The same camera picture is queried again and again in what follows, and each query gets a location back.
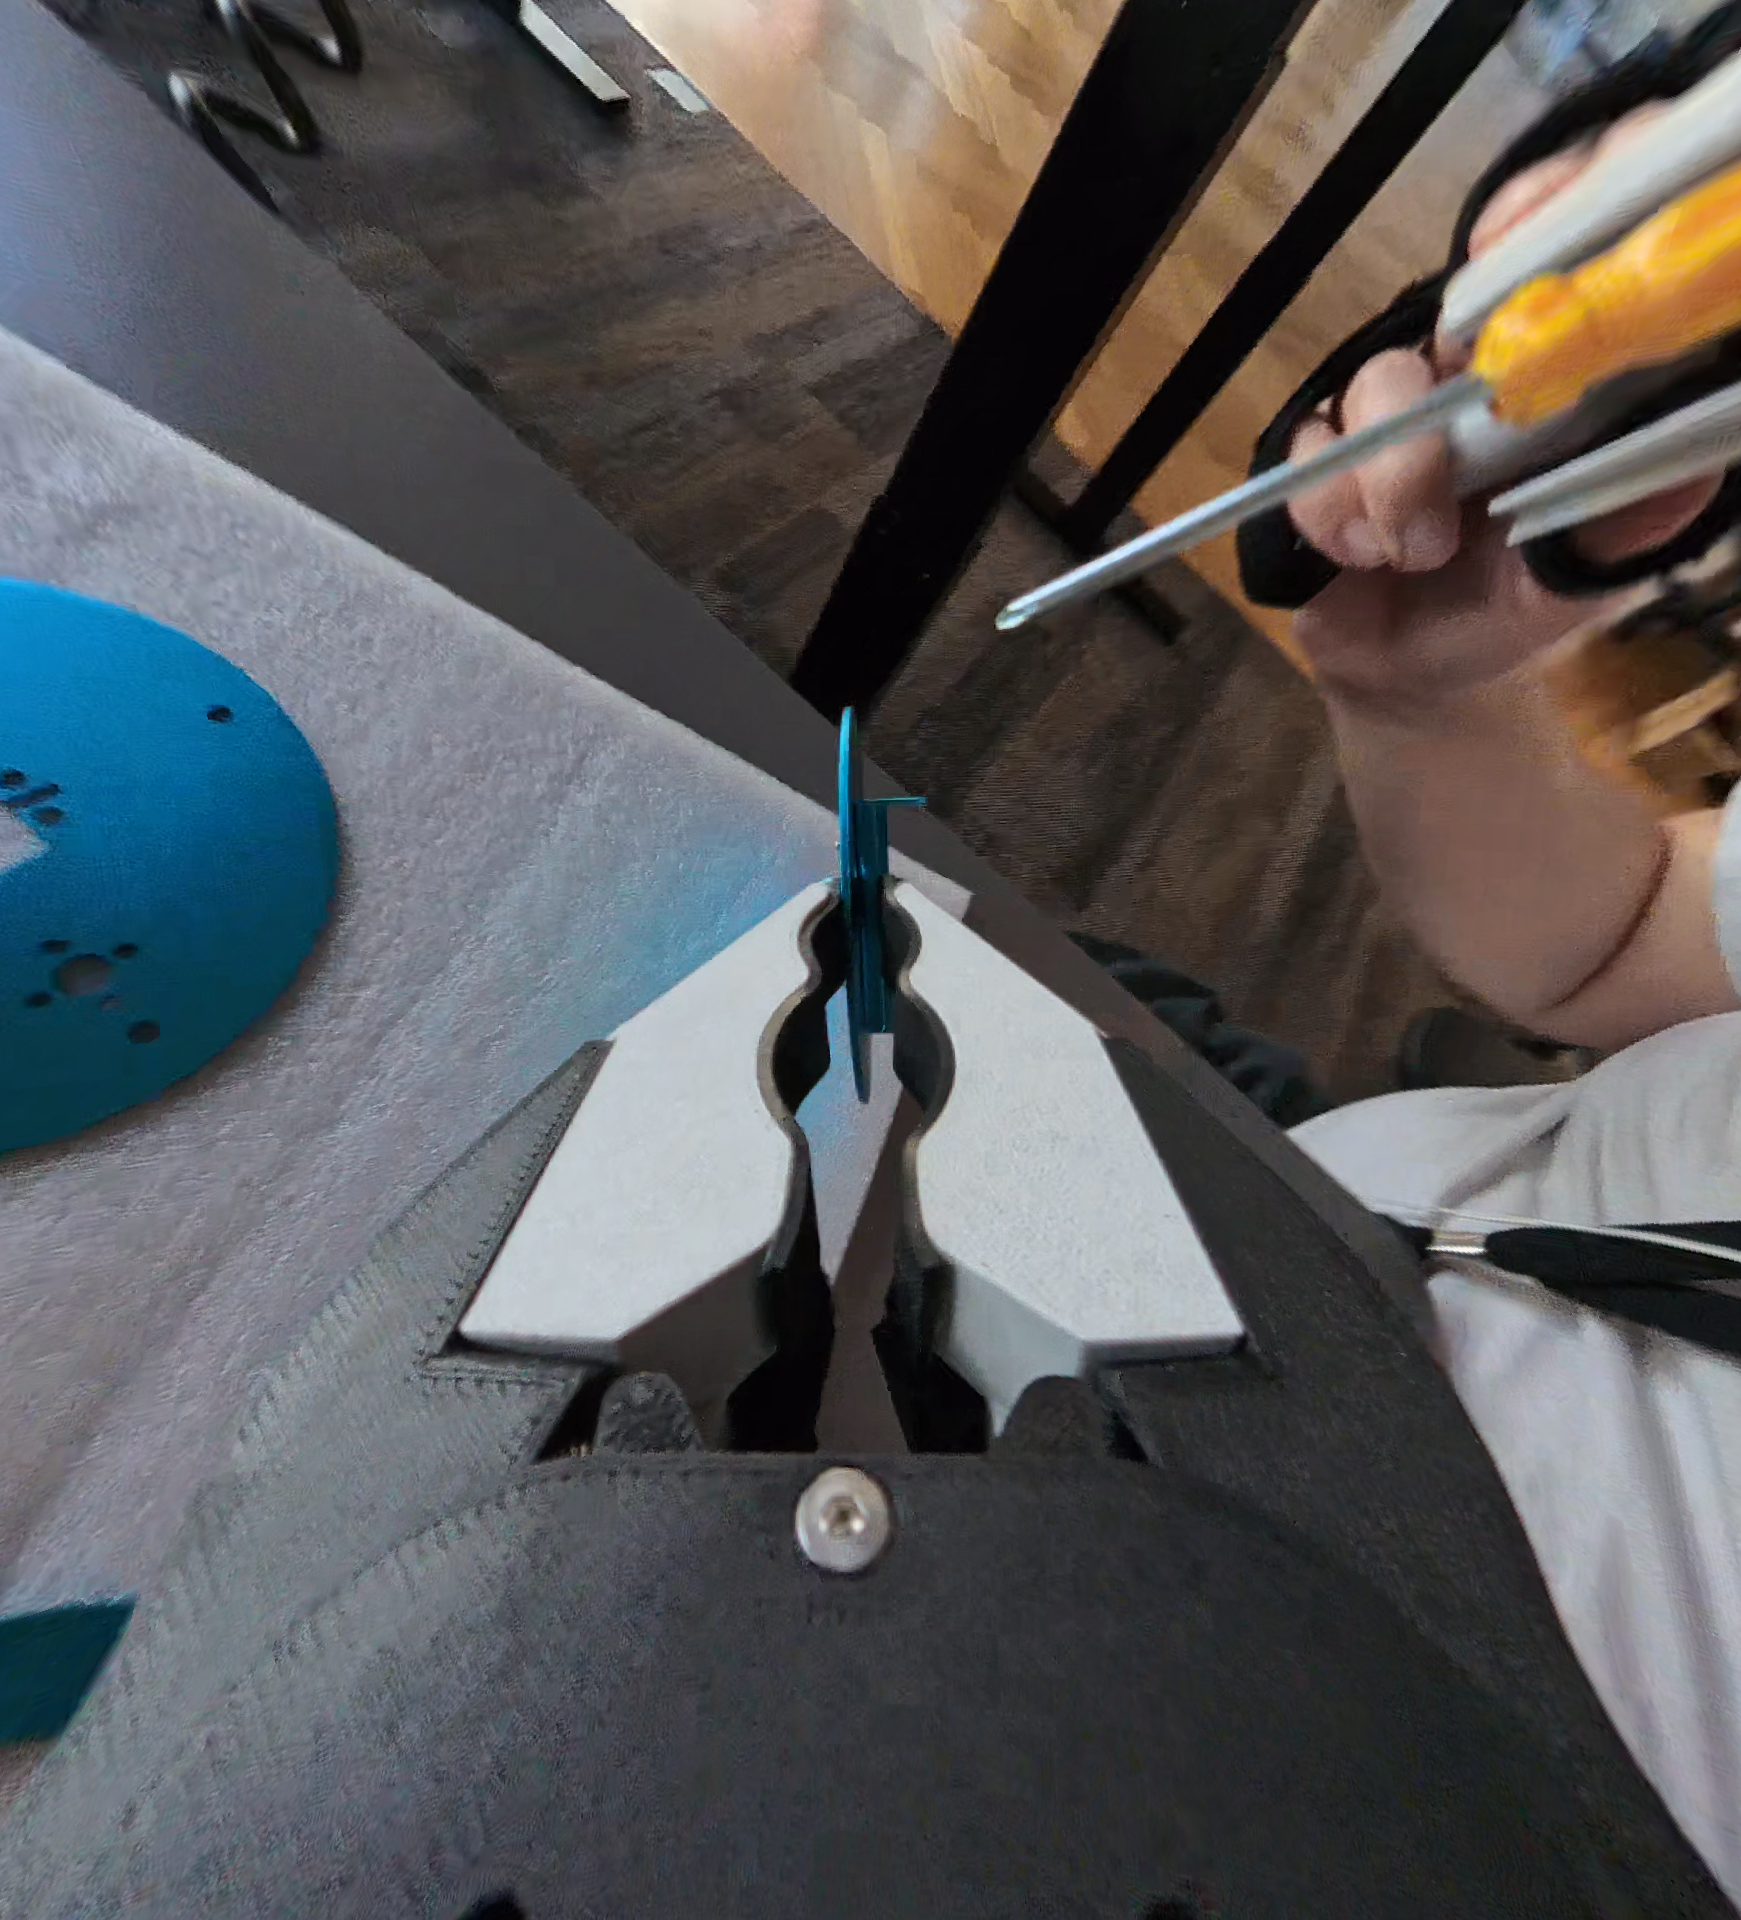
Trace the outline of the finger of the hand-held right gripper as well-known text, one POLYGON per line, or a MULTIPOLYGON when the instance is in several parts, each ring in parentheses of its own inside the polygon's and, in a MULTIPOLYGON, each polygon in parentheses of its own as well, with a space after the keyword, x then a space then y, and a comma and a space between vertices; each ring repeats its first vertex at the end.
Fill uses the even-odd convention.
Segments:
POLYGON ((1625 426, 1621 399, 1664 401, 1627 376, 1572 414, 1538 427, 1507 427, 1480 407, 1460 414, 1451 432, 1458 495, 1482 497, 1488 515, 1507 521, 1512 544, 1561 534, 1613 515, 1703 477, 1741 469, 1741 376, 1712 386, 1699 370, 1699 394, 1667 414, 1625 426))
POLYGON ((1470 344, 1482 323, 1543 275, 1619 242, 1677 197, 1741 160, 1741 48, 1663 108, 1642 132, 1591 164, 1502 242, 1458 269, 1439 314, 1444 337, 1470 344))

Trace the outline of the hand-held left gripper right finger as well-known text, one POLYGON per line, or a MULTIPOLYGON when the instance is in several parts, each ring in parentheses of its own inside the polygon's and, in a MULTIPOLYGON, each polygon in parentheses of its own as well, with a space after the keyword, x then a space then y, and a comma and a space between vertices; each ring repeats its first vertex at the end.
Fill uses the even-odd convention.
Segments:
POLYGON ((910 1449, 1027 1388, 1226 1359, 1246 1325, 1098 1026, 917 884, 884 886, 902 1145, 884 1382, 910 1449))

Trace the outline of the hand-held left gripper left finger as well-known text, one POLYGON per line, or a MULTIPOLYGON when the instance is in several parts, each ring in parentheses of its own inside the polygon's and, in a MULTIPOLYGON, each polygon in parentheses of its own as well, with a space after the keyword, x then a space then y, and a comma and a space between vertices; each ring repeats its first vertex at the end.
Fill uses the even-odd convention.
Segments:
POLYGON ((620 1024, 459 1342, 663 1374, 737 1449, 814 1449, 834 1306, 798 1110, 834 990, 836 892, 813 883, 620 1024))

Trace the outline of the yellow handled screwdriver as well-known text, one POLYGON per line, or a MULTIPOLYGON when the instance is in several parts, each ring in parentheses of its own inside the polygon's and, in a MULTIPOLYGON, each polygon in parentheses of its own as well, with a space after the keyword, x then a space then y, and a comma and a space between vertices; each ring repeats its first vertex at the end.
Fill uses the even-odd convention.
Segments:
POLYGON ((1482 323, 1468 370, 1409 412, 1338 435, 1307 462, 1288 462, 1230 494, 1130 539, 1091 563, 1009 602, 1013 633, 1098 597, 1209 539, 1230 534, 1467 414, 1516 433, 1561 419, 1594 387, 1670 366, 1741 330, 1741 157, 1672 194, 1588 260, 1534 275, 1482 323))

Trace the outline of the blue perforated mounting disc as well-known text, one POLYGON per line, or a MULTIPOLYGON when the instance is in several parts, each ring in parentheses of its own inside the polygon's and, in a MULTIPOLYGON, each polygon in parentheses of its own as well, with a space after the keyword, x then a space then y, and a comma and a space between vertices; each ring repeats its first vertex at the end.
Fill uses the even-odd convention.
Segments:
POLYGON ((856 710, 844 709, 836 736, 836 898, 846 948, 844 1015, 852 1086, 861 1104, 874 1089, 873 1042, 890 1031, 882 898, 889 878, 889 815, 907 797, 873 797, 856 710))

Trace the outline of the person's right forearm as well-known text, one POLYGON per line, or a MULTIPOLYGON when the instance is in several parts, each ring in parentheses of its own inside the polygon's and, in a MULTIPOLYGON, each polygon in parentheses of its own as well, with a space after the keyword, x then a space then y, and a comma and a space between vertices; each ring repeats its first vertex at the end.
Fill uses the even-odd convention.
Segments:
POLYGON ((1719 811, 1663 815, 1583 748, 1549 675, 1324 683, 1386 901, 1512 1024, 1599 1052, 1741 1010, 1715 904, 1719 811))

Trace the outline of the person's right hand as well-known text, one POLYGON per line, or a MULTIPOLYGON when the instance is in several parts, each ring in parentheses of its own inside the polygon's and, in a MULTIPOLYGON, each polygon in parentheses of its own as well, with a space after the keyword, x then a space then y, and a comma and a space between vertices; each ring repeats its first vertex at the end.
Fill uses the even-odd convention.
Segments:
MULTIPOLYGON (((1669 103, 1608 127, 1507 181, 1476 212, 1464 260, 1499 248, 1586 170, 1642 138, 1669 103)), ((1353 376, 1331 410, 1300 421, 1292 459, 1314 462, 1346 433, 1409 412, 1467 370, 1443 327, 1429 350, 1391 350, 1353 376)), ((1617 563, 1678 537, 1715 499, 1722 473, 1632 502, 1574 529, 1576 553, 1617 563)), ((1295 615, 1295 643, 1333 718, 1447 722, 1550 692, 1543 658, 1592 618, 1550 595, 1479 503, 1458 497, 1441 439, 1381 451, 1289 503, 1293 529, 1336 582, 1295 615)))

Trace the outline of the dark pants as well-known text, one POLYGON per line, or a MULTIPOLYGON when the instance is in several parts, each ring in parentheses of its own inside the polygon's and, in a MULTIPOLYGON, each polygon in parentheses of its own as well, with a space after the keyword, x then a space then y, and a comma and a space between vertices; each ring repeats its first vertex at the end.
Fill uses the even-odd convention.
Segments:
POLYGON ((1234 1022, 1215 991, 1193 975, 1083 931, 1069 939, 1279 1128, 1293 1129, 1333 1110, 1293 1049, 1234 1022))

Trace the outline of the white foam sheet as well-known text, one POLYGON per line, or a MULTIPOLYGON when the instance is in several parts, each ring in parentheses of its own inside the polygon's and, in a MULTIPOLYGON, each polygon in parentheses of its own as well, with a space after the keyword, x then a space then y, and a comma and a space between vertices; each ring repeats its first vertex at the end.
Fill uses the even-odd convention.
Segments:
POLYGON ((435 1352, 537 1087, 814 802, 0 325, 0 1800, 518 1475, 435 1352))

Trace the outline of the black shoe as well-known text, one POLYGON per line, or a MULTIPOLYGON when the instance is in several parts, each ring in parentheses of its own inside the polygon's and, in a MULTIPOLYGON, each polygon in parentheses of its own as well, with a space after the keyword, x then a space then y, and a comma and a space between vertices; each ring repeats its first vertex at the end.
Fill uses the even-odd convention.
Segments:
POLYGON ((1462 1006, 1416 1014, 1397 1053, 1397 1087, 1516 1089, 1576 1081, 1601 1064, 1591 1048, 1533 1035, 1497 1015, 1462 1006))

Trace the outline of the blue disc with rectangular cutout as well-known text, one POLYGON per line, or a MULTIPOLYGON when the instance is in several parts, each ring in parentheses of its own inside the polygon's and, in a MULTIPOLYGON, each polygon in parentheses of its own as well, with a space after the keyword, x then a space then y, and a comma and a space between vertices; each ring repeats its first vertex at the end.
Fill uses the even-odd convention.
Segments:
POLYGON ((342 872, 332 782, 243 669, 0 578, 0 1156, 202 1071, 284 995, 342 872))

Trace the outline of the black desk leg frame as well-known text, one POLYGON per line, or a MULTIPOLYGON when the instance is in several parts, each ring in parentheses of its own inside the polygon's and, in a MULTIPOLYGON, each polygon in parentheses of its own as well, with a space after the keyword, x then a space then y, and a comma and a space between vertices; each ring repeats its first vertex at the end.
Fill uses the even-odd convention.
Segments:
MULTIPOLYGON (((1311 5, 1130 2, 864 518, 788 677, 824 718, 873 706, 1003 497, 1204 201, 1311 5)), ((1516 2, 1453 2, 1221 297, 1053 528, 1093 547, 1259 347, 1462 85, 1516 2)))

